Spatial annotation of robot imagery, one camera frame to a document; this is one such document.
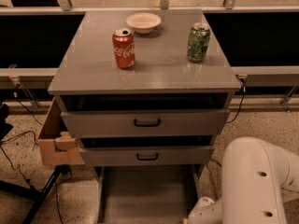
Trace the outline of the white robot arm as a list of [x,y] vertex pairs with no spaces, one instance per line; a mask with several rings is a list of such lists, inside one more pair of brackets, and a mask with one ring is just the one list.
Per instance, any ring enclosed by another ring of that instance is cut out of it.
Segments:
[[253,137],[225,149],[219,200],[198,202],[186,224],[287,224],[283,204],[298,198],[299,156]]

